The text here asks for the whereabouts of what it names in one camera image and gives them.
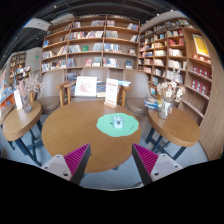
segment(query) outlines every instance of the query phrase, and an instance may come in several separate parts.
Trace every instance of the sign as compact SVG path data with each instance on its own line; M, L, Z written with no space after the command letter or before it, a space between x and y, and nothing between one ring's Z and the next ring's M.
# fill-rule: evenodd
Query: sign
M96 97L97 77L78 76L76 81L75 96Z
M117 107L118 80L108 79L106 81L106 98L104 104L110 107Z
M16 109L21 110L23 108L23 105L20 97L20 92L18 89L14 91L14 98L16 102Z
M204 39L199 35L196 35L196 34L192 34L192 35L194 38L194 43L196 46L197 54L204 55L206 57L210 57L208 48L207 48L207 45L206 45Z
M50 25L52 24L42 19L32 18L23 26L23 28L37 28L40 30L47 31Z

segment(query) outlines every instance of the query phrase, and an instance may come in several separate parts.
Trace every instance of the green table mat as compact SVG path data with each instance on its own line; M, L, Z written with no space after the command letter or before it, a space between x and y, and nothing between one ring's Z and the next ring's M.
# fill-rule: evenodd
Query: green table mat
M123 118L123 128L114 128L113 117L119 116ZM138 130L138 121L134 117L124 113L106 114L98 119L96 127L103 133L111 137L120 137L133 134Z

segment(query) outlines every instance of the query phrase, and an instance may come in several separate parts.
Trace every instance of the floor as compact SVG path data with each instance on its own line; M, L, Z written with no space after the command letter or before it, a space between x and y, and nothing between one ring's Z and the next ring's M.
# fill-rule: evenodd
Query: floor
M145 143L145 139L151 128L151 125L149 124L146 117L137 118L142 132L139 145L147 149L152 149L151 143ZM46 119L47 116L42 115L40 119L41 123L44 124ZM35 125L32 130L35 136L38 136L38 140L40 140L41 135L37 126ZM157 139L159 134L155 132L153 137ZM31 144L31 136L29 132L26 133L22 139L26 145ZM28 156L25 156L20 151L15 142L13 142L13 146L15 147L15 150L13 150L6 141L0 128L0 149L2 158L37 166ZM173 156L178 151L178 149L179 146L172 143L166 148L167 152L171 156ZM52 158L44 146L39 147L36 152L37 159L41 162L42 165L46 164ZM194 146L187 148L176 160L176 162L179 163L182 167L187 167L207 161L207 157L199 143L196 143ZM125 163L120 165L117 170L108 170L100 173L87 173L82 179L80 186L91 189L121 190L134 188L138 183L141 182L142 181L134 158L131 156Z

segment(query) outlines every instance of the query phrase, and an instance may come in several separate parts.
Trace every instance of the vase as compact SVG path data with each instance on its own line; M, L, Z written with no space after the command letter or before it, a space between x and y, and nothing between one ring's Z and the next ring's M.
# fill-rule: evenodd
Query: vase
M172 111L172 104L173 104L173 101L166 101L166 100L163 101L163 104L159 110L160 118L162 118L164 120L167 119L169 113L171 113L171 111Z
M32 107L30 105L30 98L29 95L25 95L25 96L21 96L21 101L22 101L22 105L23 105L23 109L25 111L26 114L30 113L30 111L32 110Z

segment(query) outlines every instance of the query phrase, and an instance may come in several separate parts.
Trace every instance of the round wooden table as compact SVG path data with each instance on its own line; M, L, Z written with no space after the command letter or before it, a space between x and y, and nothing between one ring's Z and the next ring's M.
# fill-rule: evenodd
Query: round wooden table
M42 114L42 109L38 102L32 102L30 105L32 107L32 111L30 113L26 114L23 109L15 109L6 117L3 122L3 135L8 141L15 141L24 155L28 155L38 166L41 166L41 163L36 157L35 147L42 146L43 142L39 141L34 143L36 137L34 136L31 128L37 124L41 132L42 126L39 119ZM32 144L26 146L21 137L28 131L31 133Z
M132 143L139 143L141 129L139 125L138 130L128 136L106 135L96 127L96 124L101 116L113 113L126 113L134 117L121 106L110 108L101 101L75 102L59 108L46 119L43 125L44 146L52 156L57 154L64 156L90 143L91 156L85 173L116 168L132 155Z
M0 117L0 126L3 124L6 117L9 115L11 111L13 111L14 105L10 104L2 110L2 116Z
M186 147L194 145L200 138L200 128L196 121L190 115L177 108L172 108L172 112L166 120L159 117L157 110L149 109L148 121L152 125L152 129L146 139L146 143L150 141L154 143L152 151L155 151L159 146L162 137L169 142L182 146L178 155L173 157L174 159L177 159ZM160 134L157 142L152 139L155 130Z
M8 141L14 141L25 135L40 119L41 105L30 103L32 111L28 114L24 110L13 110L3 123L3 134Z

